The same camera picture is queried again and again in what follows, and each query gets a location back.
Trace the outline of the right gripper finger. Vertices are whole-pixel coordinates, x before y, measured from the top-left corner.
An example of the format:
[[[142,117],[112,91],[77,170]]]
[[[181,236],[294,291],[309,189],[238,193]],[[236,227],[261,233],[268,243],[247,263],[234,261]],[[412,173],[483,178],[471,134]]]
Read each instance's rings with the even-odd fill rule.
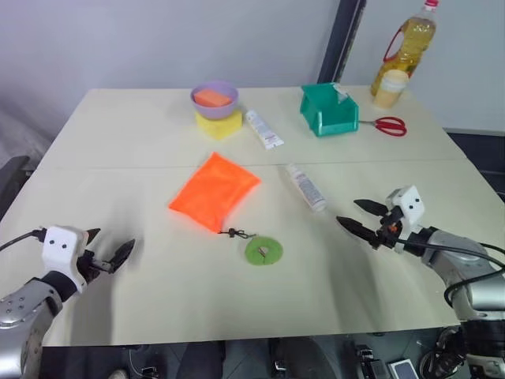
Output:
[[[358,207],[375,216],[385,216],[389,210],[386,205],[368,199],[357,199],[353,201]]]
[[[363,226],[362,223],[349,217],[337,216],[336,220],[352,235],[366,241],[373,249],[380,246],[380,239],[376,232]]]

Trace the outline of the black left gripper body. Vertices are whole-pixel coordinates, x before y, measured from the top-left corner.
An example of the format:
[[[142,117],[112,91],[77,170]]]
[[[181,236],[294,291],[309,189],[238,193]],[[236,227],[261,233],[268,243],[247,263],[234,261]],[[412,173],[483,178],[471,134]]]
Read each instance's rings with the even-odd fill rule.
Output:
[[[110,262],[97,259],[95,253],[89,250],[85,250],[84,254],[77,258],[77,270],[83,276],[86,284],[93,282],[101,272],[113,273]]]

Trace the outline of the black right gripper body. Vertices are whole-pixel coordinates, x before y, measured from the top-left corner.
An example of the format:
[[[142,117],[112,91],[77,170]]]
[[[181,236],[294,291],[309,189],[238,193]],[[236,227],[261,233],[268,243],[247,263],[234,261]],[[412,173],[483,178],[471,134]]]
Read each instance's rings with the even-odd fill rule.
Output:
[[[402,233],[403,212],[400,207],[386,208],[380,213],[380,228],[376,230],[376,238],[372,243],[372,248],[377,250],[380,246],[393,249]]]

